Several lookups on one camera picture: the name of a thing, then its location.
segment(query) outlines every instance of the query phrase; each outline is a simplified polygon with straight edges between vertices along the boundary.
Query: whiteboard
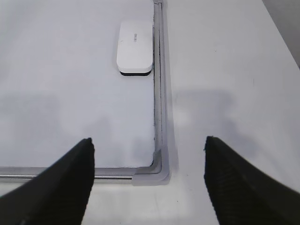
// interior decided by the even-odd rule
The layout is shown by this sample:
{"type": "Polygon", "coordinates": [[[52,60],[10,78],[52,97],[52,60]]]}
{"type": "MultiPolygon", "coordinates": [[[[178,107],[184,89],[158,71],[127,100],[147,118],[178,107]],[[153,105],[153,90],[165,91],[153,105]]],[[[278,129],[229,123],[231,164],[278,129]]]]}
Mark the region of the whiteboard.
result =
{"type": "Polygon", "coordinates": [[[92,137],[96,167],[149,166],[153,74],[117,70],[121,21],[152,0],[0,0],[0,166],[48,167],[92,137]]]}

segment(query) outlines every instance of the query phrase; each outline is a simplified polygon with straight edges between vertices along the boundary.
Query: white table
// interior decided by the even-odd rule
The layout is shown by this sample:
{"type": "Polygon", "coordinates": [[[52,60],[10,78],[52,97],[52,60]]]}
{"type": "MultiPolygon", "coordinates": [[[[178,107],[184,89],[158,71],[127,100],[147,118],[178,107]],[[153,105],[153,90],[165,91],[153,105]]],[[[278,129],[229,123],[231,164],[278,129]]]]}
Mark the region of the white table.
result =
{"type": "Polygon", "coordinates": [[[166,11],[172,179],[96,184],[84,225],[217,225],[203,180],[207,135],[300,191],[300,71],[263,3],[170,0],[166,11]]]}

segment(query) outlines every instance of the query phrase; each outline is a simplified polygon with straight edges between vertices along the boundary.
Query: white eraser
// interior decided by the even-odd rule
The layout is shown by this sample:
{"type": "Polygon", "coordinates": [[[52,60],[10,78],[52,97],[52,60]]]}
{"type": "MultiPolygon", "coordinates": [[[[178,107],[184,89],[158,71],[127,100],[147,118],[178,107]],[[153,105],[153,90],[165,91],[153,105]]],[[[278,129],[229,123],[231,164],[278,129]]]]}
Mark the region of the white eraser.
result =
{"type": "Polygon", "coordinates": [[[147,75],[153,65],[151,21],[123,21],[120,28],[117,65],[123,75],[147,75]]]}

